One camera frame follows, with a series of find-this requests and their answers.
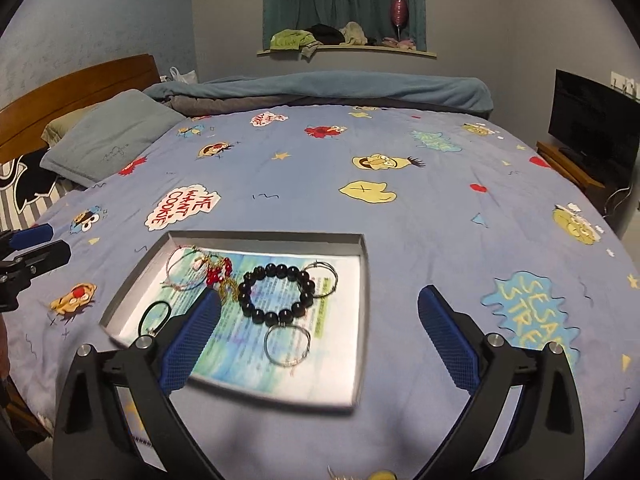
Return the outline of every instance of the black monitor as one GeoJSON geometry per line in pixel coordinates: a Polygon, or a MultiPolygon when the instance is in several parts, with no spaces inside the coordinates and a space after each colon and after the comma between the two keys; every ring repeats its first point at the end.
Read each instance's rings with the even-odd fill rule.
{"type": "Polygon", "coordinates": [[[549,133],[574,152],[562,150],[593,178],[628,186],[638,158],[640,103],[613,88],[556,70],[549,133]]]}

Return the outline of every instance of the blue gripper pad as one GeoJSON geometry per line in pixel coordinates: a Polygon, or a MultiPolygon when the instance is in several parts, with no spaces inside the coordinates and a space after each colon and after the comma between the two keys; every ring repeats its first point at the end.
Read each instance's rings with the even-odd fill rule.
{"type": "Polygon", "coordinates": [[[473,395],[480,384],[478,356],[452,318],[454,311],[426,286],[418,295],[418,317],[456,386],[473,395]]]}
{"type": "Polygon", "coordinates": [[[27,247],[50,242],[52,238],[53,228],[49,224],[38,225],[14,234],[9,241],[9,247],[14,251],[21,251],[27,247]]]}
{"type": "Polygon", "coordinates": [[[188,319],[162,356],[158,383],[165,395],[183,387],[220,321],[222,303],[215,290],[188,311],[188,319]]]}

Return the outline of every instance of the window sill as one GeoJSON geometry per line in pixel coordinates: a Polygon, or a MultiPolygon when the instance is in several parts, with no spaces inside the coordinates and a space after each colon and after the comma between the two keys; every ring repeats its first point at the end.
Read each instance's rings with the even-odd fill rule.
{"type": "MultiPolygon", "coordinates": [[[[402,50],[390,46],[370,46],[370,45],[320,45],[316,50],[370,50],[374,52],[391,52],[393,54],[408,54],[409,56],[423,56],[437,59],[435,52],[424,52],[422,50],[402,50]]],[[[259,50],[258,56],[268,56],[272,52],[298,52],[293,50],[259,50]]]]}

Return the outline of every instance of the metal screw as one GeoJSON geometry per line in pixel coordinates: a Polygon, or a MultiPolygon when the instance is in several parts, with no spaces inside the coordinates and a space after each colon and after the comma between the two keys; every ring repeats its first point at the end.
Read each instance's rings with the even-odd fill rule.
{"type": "Polygon", "coordinates": [[[144,350],[145,348],[149,348],[153,341],[154,340],[148,335],[140,336],[136,339],[136,347],[144,350]]]}
{"type": "Polygon", "coordinates": [[[496,348],[504,345],[504,338],[500,334],[489,334],[486,340],[491,346],[496,348]]]}
{"type": "Polygon", "coordinates": [[[549,343],[549,350],[551,350],[554,354],[561,354],[562,345],[559,345],[555,341],[552,341],[551,343],[549,343]]]}
{"type": "Polygon", "coordinates": [[[80,357],[87,357],[91,353],[91,345],[84,343],[76,352],[80,357]]]}

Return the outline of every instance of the wall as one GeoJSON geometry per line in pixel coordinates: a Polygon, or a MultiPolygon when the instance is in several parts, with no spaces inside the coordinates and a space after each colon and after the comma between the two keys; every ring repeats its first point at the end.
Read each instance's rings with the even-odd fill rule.
{"type": "Polygon", "coordinates": [[[530,146],[548,138],[556,68],[609,85],[640,79],[640,48],[610,0],[511,0],[511,65],[500,125],[530,146]]]}
{"type": "Polygon", "coordinates": [[[509,0],[426,0],[427,46],[438,59],[381,52],[317,52],[311,62],[257,57],[262,0],[193,0],[201,81],[228,75],[277,75],[308,70],[375,70],[475,76],[487,83],[500,116],[509,0]]]}
{"type": "Polygon", "coordinates": [[[195,66],[191,0],[25,0],[0,37],[0,108],[87,66],[152,54],[195,66]]]}

